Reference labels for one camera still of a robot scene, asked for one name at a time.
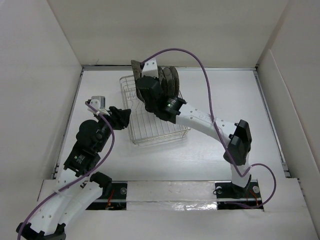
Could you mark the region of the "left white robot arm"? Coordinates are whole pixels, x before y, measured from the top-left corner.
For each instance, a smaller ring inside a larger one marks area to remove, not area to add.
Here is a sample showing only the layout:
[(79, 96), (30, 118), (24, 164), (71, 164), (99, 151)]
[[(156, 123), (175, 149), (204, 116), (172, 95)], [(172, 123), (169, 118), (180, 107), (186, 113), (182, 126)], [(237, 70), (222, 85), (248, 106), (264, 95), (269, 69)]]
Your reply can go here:
[(128, 127), (131, 110), (114, 106), (108, 110), (89, 109), (96, 119), (80, 124), (52, 193), (18, 225), (18, 239), (64, 240), (68, 224), (96, 199), (113, 194), (112, 179), (97, 171), (106, 160), (99, 153), (109, 139), (115, 141), (115, 131)]

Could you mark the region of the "black striped rim plate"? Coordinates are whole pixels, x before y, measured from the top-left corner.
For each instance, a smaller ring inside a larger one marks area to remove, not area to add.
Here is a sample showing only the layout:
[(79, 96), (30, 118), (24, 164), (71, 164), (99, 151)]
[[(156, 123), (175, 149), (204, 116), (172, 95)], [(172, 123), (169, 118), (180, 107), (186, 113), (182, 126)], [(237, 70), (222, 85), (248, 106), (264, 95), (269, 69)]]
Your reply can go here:
[(164, 71), (163, 71), (163, 75), (164, 75), (164, 80), (165, 80), (165, 87), (164, 87), (164, 95), (165, 96), (168, 96), (169, 94), (168, 94), (168, 81), (167, 81), (167, 78), (166, 78), (166, 76), (165, 76), (165, 73), (164, 73)]

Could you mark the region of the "black square floral plate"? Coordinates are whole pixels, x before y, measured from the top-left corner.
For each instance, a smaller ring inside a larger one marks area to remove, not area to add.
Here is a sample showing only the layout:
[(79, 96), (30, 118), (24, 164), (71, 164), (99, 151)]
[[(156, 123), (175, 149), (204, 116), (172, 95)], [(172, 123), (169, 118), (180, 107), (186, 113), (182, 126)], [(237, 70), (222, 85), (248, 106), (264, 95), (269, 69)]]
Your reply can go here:
[(133, 72), (137, 98), (144, 103), (144, 109), (147, 110), (148, 108), (144, 99), (146, 83), (145, 80), (142, 79), (141, 63), (137, 60), (131, 60), (130, 63)]

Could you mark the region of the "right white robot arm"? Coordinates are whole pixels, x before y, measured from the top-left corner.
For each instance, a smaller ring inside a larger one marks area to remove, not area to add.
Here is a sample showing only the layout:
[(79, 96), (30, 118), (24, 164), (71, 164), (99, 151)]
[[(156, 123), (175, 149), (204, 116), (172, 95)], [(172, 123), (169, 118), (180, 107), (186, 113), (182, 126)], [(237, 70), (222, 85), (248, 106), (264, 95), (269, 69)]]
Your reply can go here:
[(223, 158), (230, 164), (231, 197), (240, 199), (249, 191), (251, 174), (248, 158), (252, 136), (248, 122), (224, 121), (196, 109), (182, 98), (167, 96), (160, 81), (151, 76), (137, 79), (135, 87), (147, 112), (162, 121), (189, 127), (219, 141), (225, 150)]

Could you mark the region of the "brown rim cream plate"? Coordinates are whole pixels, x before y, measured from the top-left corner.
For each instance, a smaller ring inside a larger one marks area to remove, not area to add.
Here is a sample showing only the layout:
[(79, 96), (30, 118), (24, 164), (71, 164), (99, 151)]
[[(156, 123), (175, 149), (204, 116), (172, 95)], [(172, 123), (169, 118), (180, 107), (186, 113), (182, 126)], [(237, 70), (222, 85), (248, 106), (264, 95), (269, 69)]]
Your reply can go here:
[(160, 82), (161, 89), (164, 92), (165, 91), (165, 78), (164, 78), (163, 69), (160, 66), (158, 66), (157, 67), (157, 72), (158, 72), (158, 79), (159, 79), (159, 82)]

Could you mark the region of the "cream plate with tree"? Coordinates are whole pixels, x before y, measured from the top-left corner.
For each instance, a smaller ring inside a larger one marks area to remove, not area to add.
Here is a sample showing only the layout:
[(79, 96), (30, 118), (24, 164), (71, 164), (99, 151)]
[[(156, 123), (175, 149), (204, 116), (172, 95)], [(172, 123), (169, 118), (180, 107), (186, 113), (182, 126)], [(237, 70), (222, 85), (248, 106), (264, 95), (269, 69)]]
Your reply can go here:
[(165, 78), (167, 80), (167, 94), (169, 96), (175, 95), (175, 80), (174, 75), (170, 67), (165, 67), (163, 69)]

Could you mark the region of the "grey plate with deer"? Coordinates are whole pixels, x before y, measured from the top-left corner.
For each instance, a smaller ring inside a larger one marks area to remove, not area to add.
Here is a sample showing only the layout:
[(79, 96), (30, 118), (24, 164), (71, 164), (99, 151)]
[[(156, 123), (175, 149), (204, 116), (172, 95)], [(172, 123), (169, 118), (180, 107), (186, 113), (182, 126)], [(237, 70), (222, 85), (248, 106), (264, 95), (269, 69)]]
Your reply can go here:
[(173, 94), (174, 96), (178, 97), (180, 92), (179, 74), (177, 69), (174, 66), (170, 66), (169, 68), (172, 73), (172, 79), (173, 79)]

